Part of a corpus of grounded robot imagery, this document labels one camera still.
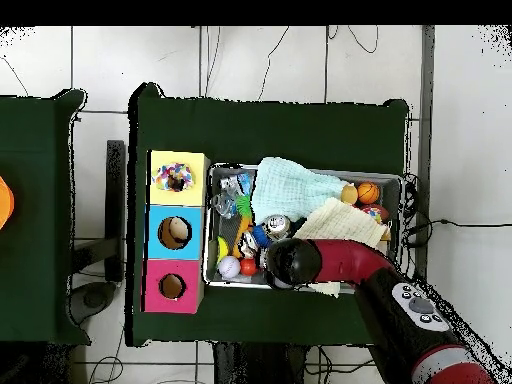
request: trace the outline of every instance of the orange basketball ball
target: orange basketball ball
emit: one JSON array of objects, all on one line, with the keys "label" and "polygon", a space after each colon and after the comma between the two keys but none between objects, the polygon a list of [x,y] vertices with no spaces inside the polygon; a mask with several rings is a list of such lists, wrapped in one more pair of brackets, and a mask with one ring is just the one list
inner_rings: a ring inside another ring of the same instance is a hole
[{"label": "orange basketball ball", "polygon": [[374,183],[362,183],[357,187],[358,199],[361,203],[369,205],[375,203],[379,198],[379,187]]}]

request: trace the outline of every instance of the gray bin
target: gray bin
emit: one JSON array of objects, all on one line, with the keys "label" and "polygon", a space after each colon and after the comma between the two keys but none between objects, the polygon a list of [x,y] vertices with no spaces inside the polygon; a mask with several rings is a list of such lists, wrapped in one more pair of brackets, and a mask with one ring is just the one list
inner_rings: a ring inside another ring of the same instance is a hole
[{"label": "gray bin", "polygon": [[[221,287],[242,287],[242,288],[260,288],[269,289],[261,276],[256,274],[249,277],[238,275],[230,281],[225,281],[219,272],[217,272],[217,236],[223,237],[230,248],[233,247],[236,233],[240,225],[240,216],[236,215],[231,219],[222,218],[215,208],[212,207],[213,196],[221,192],[219,181],[231,175],[248,173],[251,177],[251,183],[256,177],[257,165],[239,165],[234,168],[232,164],[216,163],[210,166],[207,177],[207,199],[206,199],[206,226],[204,237],[204,257],[203,257],[203,278],[207,284]],[[318,174],[334,175],[342,180],[356,185],[365,181],[375,183],[380,189],[380,196],[377,202],[389,212],[388,225],[391,228],[391,242],[388,246],[387,256],[400,263],[402,249],[400,240],[403,231],[403,206],[405,202],[404,181],[398,175],[391,174],[372,174],[362,172],[346,172],[312,169]],[[343,287],[342,291],[352,292],[348,285]]]}]

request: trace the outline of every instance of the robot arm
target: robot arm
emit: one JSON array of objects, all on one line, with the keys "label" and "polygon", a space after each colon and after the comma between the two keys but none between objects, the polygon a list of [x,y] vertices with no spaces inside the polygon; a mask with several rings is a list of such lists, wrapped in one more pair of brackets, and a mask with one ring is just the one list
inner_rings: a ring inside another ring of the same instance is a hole
[{"label": "robot arm", "polygon": [[286,239],[268,249],[266,265],[290,285],[353,284],[388,384],[494,384],[432,302],[380,252],[349,240]]}]

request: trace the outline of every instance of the green tablecloth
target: green tablecloth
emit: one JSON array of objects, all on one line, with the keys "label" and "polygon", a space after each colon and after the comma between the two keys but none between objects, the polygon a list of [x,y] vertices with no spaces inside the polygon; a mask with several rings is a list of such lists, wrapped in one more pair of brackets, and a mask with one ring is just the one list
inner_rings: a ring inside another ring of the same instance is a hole
[{"label": "green tablecloth", "polygon": [[[202,152],[212,163],[244,164],[281,156],[307,168],[401,175],[407,112],[403,100],[383,106],[243,103],[162,98],[154,84],[139,87],[129,105],[128,190],[135,199],[129,203],[128,262],[134,260],[136,277],[127,281],[127,340],[371,342],[353,295],[207,286],[195,315],[140,312],[146,152]],[[130,276],[130,265],[127,270]]]},{"label": "green tablecloth", "polygon": [[0,230],[0,340],[87,343],[66,314],[70,119],[84,93],[0,97],[0,175],[15,206]]}]

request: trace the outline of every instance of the light blue towel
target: light blue towel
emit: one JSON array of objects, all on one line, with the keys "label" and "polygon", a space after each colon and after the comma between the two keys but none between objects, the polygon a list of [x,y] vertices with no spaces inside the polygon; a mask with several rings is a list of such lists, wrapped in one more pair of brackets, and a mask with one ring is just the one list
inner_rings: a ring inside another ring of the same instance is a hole
[{"label": "light blue towel", "polygon": [[290,160],[264,158],[258,165],[251,200],[255,224],[261,224],[270,215],[285,215],[291,221],[306,218],[329,197],[339,199],[346,184],[332,175],[315,174]]}]

